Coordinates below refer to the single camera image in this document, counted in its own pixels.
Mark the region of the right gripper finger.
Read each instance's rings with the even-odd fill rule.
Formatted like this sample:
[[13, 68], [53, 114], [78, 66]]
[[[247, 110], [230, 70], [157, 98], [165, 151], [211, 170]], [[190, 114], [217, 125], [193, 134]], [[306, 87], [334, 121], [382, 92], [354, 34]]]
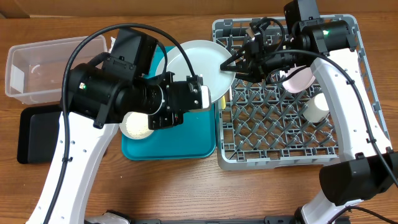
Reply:
[[220, 65], [220, 70], [227, 72], [248, 72], [248, 65], [244, 61], [244, 50], [238, 50]]
[[233, 67], [231, 69], [231, 71], [235, 73], [235, 77], [237, 79], [244, 80], [244, 81], [247, 81], [247, 82], [251, 82], [252, 81], [252, 75], [251, 75], [250, 70], [248, 70], [248, 69]]

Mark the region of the grey bowl of rice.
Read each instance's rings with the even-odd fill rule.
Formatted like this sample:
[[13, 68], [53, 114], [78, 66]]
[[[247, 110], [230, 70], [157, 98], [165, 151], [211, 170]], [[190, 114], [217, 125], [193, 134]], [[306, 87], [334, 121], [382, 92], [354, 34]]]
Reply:
[[125, 136], [135, 140], [145, 139], [154, 132], [149, 129], [149, 116], [138, 112], [128, 112], [119, 128]]

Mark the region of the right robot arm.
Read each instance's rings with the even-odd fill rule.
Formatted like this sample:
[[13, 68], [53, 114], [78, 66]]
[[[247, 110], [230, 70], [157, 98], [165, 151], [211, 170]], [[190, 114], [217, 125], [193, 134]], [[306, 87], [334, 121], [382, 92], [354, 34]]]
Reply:
[[220, 68], [258, 83], [278, 70], [295, 75], [299, 67], [310, 67], [330, 110], [340, 160], [320, 169], [320, 192], [299, 207], [291, 221], [333, 223], [397, 184], [397, 153], [369, 102], [351, 26], [324, 21], [315, 1], [292, 1], [284, 6], [284, 15], [281, 31], [292, 40], [266, 45], [262, 35], [271, 20], [262, 18], [251, 23], [251, 40]]

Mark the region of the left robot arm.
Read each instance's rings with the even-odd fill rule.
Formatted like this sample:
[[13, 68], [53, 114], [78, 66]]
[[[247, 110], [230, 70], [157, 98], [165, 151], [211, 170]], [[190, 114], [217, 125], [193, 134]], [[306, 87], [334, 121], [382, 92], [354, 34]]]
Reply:
[[77, 45], [67, 61], [57, 145], [29, 223], [84, 223], [86, 205], [104, 152], [129, 112], [148, 115], [151, 130], [183, 123], [186, 112], [208, 110], [211, 93], [191, 73], [174, 81], [163, 70], [148, 77], [156, 48], [145, 24], [105, 27]]

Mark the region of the white round plate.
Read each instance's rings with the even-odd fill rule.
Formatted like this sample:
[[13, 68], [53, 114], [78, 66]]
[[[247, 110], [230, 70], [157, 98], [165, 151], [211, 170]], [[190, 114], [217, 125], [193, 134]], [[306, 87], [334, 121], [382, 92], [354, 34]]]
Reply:
[[315, 77], [313, 76], [311, 68], [306, 66], [294, 67], [287, 72], [281, 71], [279, 76], [281, 78], [287, 78], [291, 76], [294, 71], [299, 69], [301, 69], [301, 71], [299, 71], [291, 79], [282, 83], [284, 89], [290, 93], [299, 93], [307, 89], [315, 81]]

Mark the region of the grey round plate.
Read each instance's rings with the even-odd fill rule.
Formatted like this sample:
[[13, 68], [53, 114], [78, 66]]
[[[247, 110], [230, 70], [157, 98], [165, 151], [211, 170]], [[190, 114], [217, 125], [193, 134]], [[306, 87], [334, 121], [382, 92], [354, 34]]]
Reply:
[[[212, 106], [228, 91], [235, 78], [234, 72], [220, 70], [220, 65], [230, 58], [231, 53], [209, 40], [191, 40], [182, 43], [181, 47], [191, 62], [194, 73], [202, 77], [203, 85], [210, 89]], [[160, 75], [163, 70], [174, 73], [174, 81], [185, 81], [187, 76], [192, 76], [177, 47], [167, 52], [167, 59], [160, 56], [155, 73]]]

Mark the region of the yellow plastic spoon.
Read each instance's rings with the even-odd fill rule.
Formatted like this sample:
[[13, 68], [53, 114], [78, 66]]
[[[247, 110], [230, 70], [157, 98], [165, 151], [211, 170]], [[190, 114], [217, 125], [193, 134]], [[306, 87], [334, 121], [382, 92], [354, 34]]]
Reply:
[[225, 96], [222, 96], [221, 97], [221, 109], [225, 110], [225, 108], [226, 108], [226, 99], [225, 99]]

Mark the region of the white cup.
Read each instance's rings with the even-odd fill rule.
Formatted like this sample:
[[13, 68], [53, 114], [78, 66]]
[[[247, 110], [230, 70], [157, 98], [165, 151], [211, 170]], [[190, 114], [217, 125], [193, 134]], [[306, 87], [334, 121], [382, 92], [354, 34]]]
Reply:
[[329, 107], [323, 93], [319, 93], [305, 104], [307, 109], [303, 112], [304, 118], [312, 123], [319, 123], [329, 114]]

